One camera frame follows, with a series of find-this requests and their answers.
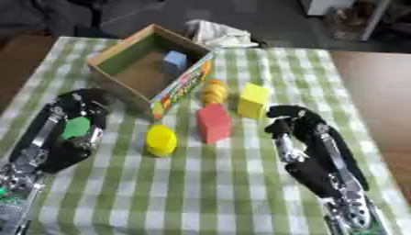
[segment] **red cube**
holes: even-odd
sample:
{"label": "red cube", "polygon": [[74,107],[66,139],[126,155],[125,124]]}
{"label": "red cube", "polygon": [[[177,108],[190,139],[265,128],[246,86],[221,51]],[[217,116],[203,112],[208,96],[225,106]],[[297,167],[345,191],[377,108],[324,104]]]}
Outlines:
{"label": "red cube", "polygon": [[197,126],[205,143],[214,143],[231,135],[231,118],[221,104],[199,109]]}

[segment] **blue cube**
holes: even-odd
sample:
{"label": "blue cube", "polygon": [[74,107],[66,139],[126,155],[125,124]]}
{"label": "blue cube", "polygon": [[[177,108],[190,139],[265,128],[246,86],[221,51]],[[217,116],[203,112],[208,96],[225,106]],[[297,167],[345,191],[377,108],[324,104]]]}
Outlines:
{"label": "blue cube", "polygon": [[178,77],[187,68],[187,56],[178,51],[171,50],[162,59],[162,71],[172,78]]}

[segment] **cardboard box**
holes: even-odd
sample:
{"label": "cardboard box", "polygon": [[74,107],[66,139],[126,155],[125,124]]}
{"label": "cardboard box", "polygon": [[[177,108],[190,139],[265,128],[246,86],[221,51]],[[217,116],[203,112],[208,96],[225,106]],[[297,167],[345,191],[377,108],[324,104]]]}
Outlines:
{"label": "cardboard box", "polygon": [[[176,50],[188,59],[178,78],[161,70],[167,52]],[[89,60],[98,85],[130,107],[160,119],[182,97],[206,78],[213,53],[171,31],[150,25]]]}

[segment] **box label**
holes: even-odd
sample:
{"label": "box label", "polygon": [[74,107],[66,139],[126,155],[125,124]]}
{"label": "box label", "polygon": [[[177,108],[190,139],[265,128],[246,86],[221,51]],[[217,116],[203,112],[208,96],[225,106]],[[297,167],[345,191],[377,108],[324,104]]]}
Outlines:
{"label": "box label", "polygon": [[170,86],[151,100],[151,111],[154,119],[162,118],[172,105],[177,103],[206,78],[211,71],[212,58],[213,53],[208,53],[202,60],[184,72]]}

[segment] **yellow cylinder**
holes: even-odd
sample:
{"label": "yellow cylinder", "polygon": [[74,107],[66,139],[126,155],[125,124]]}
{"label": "yellow cylinder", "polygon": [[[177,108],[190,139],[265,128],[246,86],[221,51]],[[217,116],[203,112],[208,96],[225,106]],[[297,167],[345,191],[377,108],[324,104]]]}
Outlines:
{"label": "yellow cylinder", "polygon": [[147,131],[146,145],[149,153],[165,157],[177,146],[177,137],[172,129],[164,125],[153,125]]}

